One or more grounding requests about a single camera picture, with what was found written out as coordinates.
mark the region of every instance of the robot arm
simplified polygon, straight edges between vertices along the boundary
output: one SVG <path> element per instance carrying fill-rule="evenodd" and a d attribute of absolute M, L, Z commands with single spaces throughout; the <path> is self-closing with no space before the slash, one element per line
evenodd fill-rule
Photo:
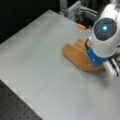
<path fill-rule="evenodd" d="M 92 48 L 87 51 L 91 62 L 95 66 L 103 64 L 112 78 L 120 76 L 120 69 L 114 60 L 120 43 L 119 10 L 117 4 L 107 5 L 88 38 L 92 43 Z"/>

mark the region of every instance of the orange cloth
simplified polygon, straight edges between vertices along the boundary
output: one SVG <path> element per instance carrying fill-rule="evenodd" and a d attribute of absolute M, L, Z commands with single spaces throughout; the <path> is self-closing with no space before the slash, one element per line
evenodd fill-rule
<path fill-rule="evenodd" d="M 62 52 L 68 60 L 83 71 L 97 71 L 104 69 L 103 65 L 96 67 L 91 63 L 86 53 L 85 41 L 82 39 L 79 39 L 74 45 L 64 45 Z"/>

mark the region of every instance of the orange object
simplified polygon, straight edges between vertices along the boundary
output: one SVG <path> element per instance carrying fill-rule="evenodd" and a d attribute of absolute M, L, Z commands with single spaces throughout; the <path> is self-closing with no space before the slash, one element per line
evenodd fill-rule
<path fill-rule="evenodd" d="M 78 24 L 78 27 L 81 28 L 81 29 L 83 29 L 83 30 L 85 30 L 87 28 L 86 26 L 84 26 L 82 24 Z"/>

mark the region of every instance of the white tabletop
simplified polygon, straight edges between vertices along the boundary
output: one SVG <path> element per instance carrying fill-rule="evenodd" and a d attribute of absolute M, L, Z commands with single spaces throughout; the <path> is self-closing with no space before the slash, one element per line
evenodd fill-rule
<path fill-rule="evenodd" d="M 44 120 L 119 120 L 120 78 L 82 72 L 61 52 L 90 34 L 48 11 L 0 45 L 0 78 Z"/>

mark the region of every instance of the table surface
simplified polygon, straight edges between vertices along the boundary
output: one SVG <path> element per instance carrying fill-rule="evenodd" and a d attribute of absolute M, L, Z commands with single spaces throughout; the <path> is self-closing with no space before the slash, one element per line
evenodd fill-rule
<path fill-rule="evenodd" d="M 49 10 L 0 45 L 0 78 L 44 120 L 119 120 L 120 78 L 83 72 L 61 52 L 90 34 Z"/>

